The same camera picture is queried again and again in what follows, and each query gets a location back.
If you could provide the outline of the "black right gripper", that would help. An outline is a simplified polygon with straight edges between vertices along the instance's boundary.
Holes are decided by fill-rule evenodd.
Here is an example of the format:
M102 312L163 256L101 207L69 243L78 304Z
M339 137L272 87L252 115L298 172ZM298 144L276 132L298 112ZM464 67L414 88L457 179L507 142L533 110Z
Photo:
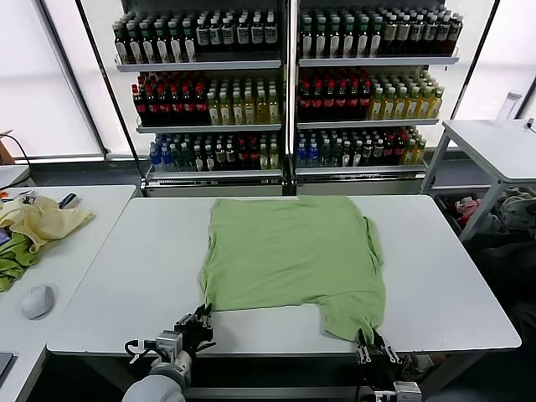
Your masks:
M389 360L375 361L369 356L366 338L363 330L359 329L356 337L356 352L358 355L358 379L360 386L368 386L371 389L393 389L394 382L399 378L402 364L399 362L399 356L393 347L387 343L384 338L374 329L374 346L376 349L385 354Z

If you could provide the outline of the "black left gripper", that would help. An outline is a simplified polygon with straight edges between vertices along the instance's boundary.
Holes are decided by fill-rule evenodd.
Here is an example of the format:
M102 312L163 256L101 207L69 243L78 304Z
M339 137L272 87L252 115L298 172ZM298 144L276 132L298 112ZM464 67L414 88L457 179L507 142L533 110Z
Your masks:
M211 325L211 308L207 305L201 305L194 312L183 316L175 323L175 328L182 329L183 350L191 357L216 345Z

